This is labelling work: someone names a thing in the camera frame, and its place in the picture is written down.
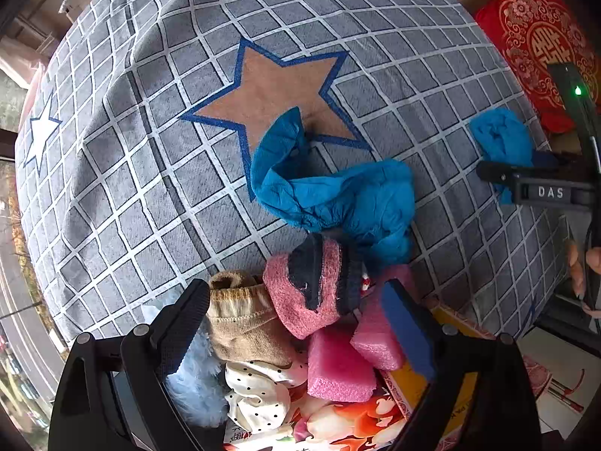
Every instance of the hand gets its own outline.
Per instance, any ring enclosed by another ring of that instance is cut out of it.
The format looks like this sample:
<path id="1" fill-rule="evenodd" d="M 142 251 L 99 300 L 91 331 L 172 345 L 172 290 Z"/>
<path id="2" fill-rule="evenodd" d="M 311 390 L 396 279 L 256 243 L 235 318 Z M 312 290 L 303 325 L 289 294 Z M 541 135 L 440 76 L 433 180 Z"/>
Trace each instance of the hand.
<path id="1" fill-rule="evenodd" d="M 587 251 L 587 265 L 601 275 L 601 248 L 593 248 Z M 578 247 L 575 242 L 570 241 L 567 248 L 567 263 L 570 266 L 570 275 L 572 276 L 572 290 L 580 299 L 584 299 L 586 287 L 584 286 L 584 269 L 578 259 Z M 587 304 L 582 302 L 582 310 L 593 319 L 601 319 L 601 310 L 592 310 Z"/>

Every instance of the red fabric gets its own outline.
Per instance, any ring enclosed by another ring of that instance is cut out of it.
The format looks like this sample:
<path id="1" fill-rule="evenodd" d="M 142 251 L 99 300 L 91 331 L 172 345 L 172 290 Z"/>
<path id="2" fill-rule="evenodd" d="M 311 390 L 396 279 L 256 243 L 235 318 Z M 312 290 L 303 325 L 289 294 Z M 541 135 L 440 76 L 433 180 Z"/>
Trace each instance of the red fabric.
<path id="1" fill-rule="evenodd" d="M 599 57 L 563 0 L 492 0 L 478 11 L 476 22 L 509 63 L 545 129 L 574 128 L 547 64 L 575 62 L 601 105 Z"/>

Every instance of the star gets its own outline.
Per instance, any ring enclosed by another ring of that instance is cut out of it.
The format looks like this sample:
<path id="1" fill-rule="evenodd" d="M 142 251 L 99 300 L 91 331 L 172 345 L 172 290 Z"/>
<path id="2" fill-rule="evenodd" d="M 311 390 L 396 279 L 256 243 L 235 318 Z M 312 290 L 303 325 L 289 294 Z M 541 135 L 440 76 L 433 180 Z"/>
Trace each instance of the star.
<path id="1" fill-rule="evenodd" d="M 300 108 L 311 140 L 369 149 L 351 118 L 328 94 L 347 51 L 283 61 L 240 39 L 234 83 L 209 96 L 180 117 L 235 130 L 251 200 L 251 153 L 284 112 Z"/>
<path id="2" fill-rule="evenodd" d="M 41 115 L 38 118 L 30 119 L 29 122 L 31 123 L 31 134 L 33 135 L 33 141 L 29 146 L 25 163 L 27 164 L 29 161 L 35 158 L 35 163 L 37 164 L 39 173 L 41 168 L 41 158 L 44 154 L 48 137 L 50 137 L 56 128 L 62 124 L 62 121 L 50 117 L 50 98 L 48 98 Z"/>

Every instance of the screw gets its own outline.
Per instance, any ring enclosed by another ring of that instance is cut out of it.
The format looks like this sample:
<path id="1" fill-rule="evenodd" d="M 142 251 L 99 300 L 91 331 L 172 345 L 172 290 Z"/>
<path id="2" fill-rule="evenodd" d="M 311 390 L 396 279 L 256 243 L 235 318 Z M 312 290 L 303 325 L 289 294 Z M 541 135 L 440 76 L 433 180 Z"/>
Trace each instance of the screw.
<path id="1" fill-rule="evenodd" d="M 133 335 L 138 337 L 145 336 L 146 334 L 148 334 L 149 330 L 150 326 L 148 324 L 139 324 L 133 328 Z"/>
<path id="2" fill-rule="evenodd" d="M 455 325 L 444 324 L 442 326 L 443 333 L 447 334 L 447 336 L 456 336 L 459 330 L 455 327 Z"/>
<path id="3" fill-rule="evenodd" d="M 77 336 L 77 344 L 85 344 L 90 339 L 89 333 L 81 333 Z"/>
<path id="4" fill-rule="evenodd" d="M 509 334 L 507 334 L 507 333 L 502 333 L 502 334 L 499 336 L 499 339 L 501 340 L 501 342 L 502 342 L 503 344 L 506 344 L 507 346 L 510 346 L 510 345 L 512 345 L 512 344 L 513 344 L 513 337 L 512 337 L 512 336 L 510 336 L 510 335 L 509 335 Z"/>

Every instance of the blue cloth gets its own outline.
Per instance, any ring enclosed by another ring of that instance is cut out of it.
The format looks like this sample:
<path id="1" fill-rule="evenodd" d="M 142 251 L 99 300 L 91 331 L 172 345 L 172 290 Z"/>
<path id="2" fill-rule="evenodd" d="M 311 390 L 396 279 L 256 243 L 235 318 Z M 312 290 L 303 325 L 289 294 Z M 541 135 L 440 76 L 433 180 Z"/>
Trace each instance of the blue cloth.
<path id="1" fill-rule="evenodd" d="M 534 147 L 530 134 L 512 111 L 500 108 L 485 112 L 472 120 L 470 130 L 482 147 L 486 161 L 532 167 Z M 502 192 L 501 203 L 512 203 L 509 188 L 503 185 L 495 185 L 495 188 Z"/>
<path id="2" fill-rule="evenodd" d="M 263 136 L 252 158 L 251 186 L 259 203 L 300 229 L 342 227 L 372 271 L 407 262 L 411 241 L 406 233 L 415 213 L 407 165 L 390 159 L 305 177 L 308 152 L 301 113 L 290 109 Z"/>

